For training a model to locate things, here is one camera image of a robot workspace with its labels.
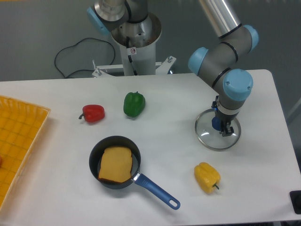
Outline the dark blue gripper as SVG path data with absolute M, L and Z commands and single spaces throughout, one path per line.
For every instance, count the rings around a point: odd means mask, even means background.
M 220 134 L 223 137 L 231 136 L 234 133 L 232 120 L 238 115 L 240 109 L 230 110 L 221 105 L 219 101 L 213 101 L 211 108 L 215 116 L 220 120 Z

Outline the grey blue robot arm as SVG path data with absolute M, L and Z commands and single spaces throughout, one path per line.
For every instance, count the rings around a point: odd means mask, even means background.
M 226 0 L 202 0 L 200 5 L 220 42 L 212 50 L 198 48 L 188 67 L 217 92 L 212 126 L 228 137 L 234 133 L 231 123 L 253 87 L 251 75 L 231 69 L 231 65 L 257 46 L 259 35 L 252 26 L 241 24 Z M 119 44 L 126 76 L 155 73 L 155 53 L 146 53 L 145 48 L 155 48 L 162 29 L 158 18 L 148 11 L 147 1 L 98 0 L 87 9 L 87 16 L 99 33 L 110 34 Z

